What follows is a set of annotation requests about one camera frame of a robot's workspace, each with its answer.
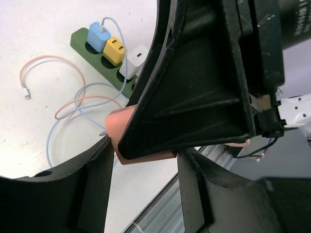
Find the blue cable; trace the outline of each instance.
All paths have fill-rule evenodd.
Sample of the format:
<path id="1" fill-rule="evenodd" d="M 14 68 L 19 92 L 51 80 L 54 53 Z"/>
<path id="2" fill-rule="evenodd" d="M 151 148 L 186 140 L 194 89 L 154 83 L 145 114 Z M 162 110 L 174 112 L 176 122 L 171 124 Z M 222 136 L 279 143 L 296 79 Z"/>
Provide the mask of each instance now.
<path id="1" fill-rule="evenodd" d="M 119 97 L 119 95 L 121 95 L 121 93 L 123 92 L 124 88 L 125 88 L 125 85 L 126 85 L 126 81 L 127 81 L 127 71 L 128 71 L 128 62 L 127 62 L 127 52 L 126 52 L 126 45 L 125 45 L 125 40 L 124 40 L 124 37 L 123 37 L 123 34 L 122 34 L 122 31 L 118 25 L 118 23 L 113 19 L 113 18 L 110 18 L 110 17 L 104 17 L 103 20 L 102 20 L 102 25 L 104 25 L 104 21 L 108 19 L 108 20 L 111 20 L 112 22 L 114 22 L 114 24 L 116 25 L 118 31 L 119 31 L 119 34 L 120 34 L 120 37 L 121 37 L 121 41 L 124 45 L 124 56 L 125 56 L 125 77 L 124 77 L 124 82 L 123 82 L 123 85 L 122 85 L 122 88 L 121 90 L 118 92 L 118 94 L 113 98 L 114 100 Z M 89 86 L 93 86 L 93 85 L 106 85 L 106 86 L 110 86 L 110 87 L 114 87 L 110 84 L 107 84 L 107 83 L 90 83 L 88 85 L 85 85 L 83 86 L 82 88 L 80 88 L 77 93 L 75 94 L 74 96 L 74 99 L 76 100 L 77 97 L 80 95 L 80 93 L 88 88 Z M 96 107 L 96 106 L 100 106 L 100 105 L 104 105 L 106 103 L 109 103 L 111 102 L 111 100 L 107 100 L 105 102 L 102 102 L 102 103 L 97 103 L 97 104 L 93 104 L 93 105 L 89 105 L 89 106 L 85 106 L 85 107 L 79 107 L 78 108 L 78 104 L 75 103 L 76 107 L 75 109 L 69 111 L 69 112 L 66 112 L 65 114 L 63 114 L 55 123 L 54 125 L 52 126 L 49 134 L 48 134 L 48 138 L 47 138 L 47 144 L 46 144 L 46 156 L 47 156 L 47 161 L 48 161 L 48 164 L 49 166 L 52 168 L 52 163 L 51 163 L 51 160 L 50 160 L 50 155 L 49 155 L 49 144 L 50 144 L 50 138 L 51 138 L 51 134 L 53 132 L 53 130 L 55 129 L 55 127 L 57 126 L 57 124 L 60 122 L 60 120 L 64 119 L 68 114 L 71 114 L 71 113 L 74 113 L 76 111 L 79 111 L 84 117 L 86 117 L 88 120 L 90 120 L 91 122 L 93 122 L 94 124 L 96 124 L 97 126 L 99 126 L 100 128 L 104 129 L 105 130 L 105 127 L 102 126 L 100 123 L 98 123 L 97 121 L 93 120 L 91 117 L 89 117 L 85 112 L 82 111 L 82 109 L 86 109 L 86 108 L 91 108 L 91 107 Z"/>

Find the blue charger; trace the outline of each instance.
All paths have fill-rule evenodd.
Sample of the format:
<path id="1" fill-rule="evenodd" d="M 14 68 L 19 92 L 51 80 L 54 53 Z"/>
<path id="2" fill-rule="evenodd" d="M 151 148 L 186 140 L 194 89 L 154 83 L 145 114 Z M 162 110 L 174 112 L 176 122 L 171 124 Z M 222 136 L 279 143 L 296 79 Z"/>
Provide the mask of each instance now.
<path id="1" fill-rule="evenodd" d="M 104 28 L 103 32 L 100 32 L 100 23 L 94 22 L 89 26 L 87 34 L 87 43 L 89 43 L 97 52 L 103 52 L 107 40 L 111 38 L 110 32 Z"/>

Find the white table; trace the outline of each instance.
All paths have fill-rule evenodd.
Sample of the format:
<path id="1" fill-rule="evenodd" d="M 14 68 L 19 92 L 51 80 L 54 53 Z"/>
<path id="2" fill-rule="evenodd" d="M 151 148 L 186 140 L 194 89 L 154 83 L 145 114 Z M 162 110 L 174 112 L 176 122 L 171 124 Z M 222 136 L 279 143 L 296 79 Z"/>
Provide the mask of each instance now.
<path id="1" fill-rule="evenodd" d="M 113 17 L 122 29 L 127 47 L 151 46 L 156 24 L 156 0 L 0 0 L 0 175 L 8 178 L 33 176 L 48 169 L 45 148 L 54 113 L 73 99 L 82 86 L 77 73 L 59 62 L 31 66 L 25 82 L 31 92 L 26 100 L 18 74 L 30 59 L 43 54 L 73 61 L 87 83 L 106 82 L 70 45 L 70 35 L 104 16 Z M 107 23 L 112 34 L 117 29 Z M 96 86 L 88 95 L 108 95 L 115 90 Z M 102 100 L 86 100 L 95 103 Z M 124 97 L 119 97 L 123 105 Z M 87 112 L 104 123 L 116 109 L 114 103 Z M 63 120 L 52 134 L 50 154 L 54 165 L 95 144 L 101 129 L 76 114 Z M 121 232 L 177 172 L 176 160 L 122 166 L 112 174 L 105 232 Z"/>

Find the black cylinder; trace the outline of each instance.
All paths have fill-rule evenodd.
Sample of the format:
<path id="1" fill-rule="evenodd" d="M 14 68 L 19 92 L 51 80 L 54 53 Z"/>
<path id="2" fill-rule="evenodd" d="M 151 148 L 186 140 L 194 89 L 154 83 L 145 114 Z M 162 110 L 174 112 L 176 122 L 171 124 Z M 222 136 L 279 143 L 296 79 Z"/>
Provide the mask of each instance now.
<path id="1" fill-rule="evenodd" d="M 311 0 L 279 0 L 283 48 L 311 38 Z"/>

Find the white charger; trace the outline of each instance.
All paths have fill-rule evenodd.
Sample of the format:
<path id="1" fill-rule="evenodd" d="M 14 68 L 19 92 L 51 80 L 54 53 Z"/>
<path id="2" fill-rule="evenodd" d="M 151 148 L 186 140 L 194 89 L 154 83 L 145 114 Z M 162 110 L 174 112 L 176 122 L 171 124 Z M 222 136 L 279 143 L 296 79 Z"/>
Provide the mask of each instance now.
<path id="1" fill-rule="evenodd" d="M 131 52 L 127 53 L 127 79 L 133 78 L 133 76 L 142 68 L 148 55 L 148 49 L 144 45 L 138 45 Z M 120 74 L 125 77 L 125 61 L 123 61 L 119 70 Z"/>

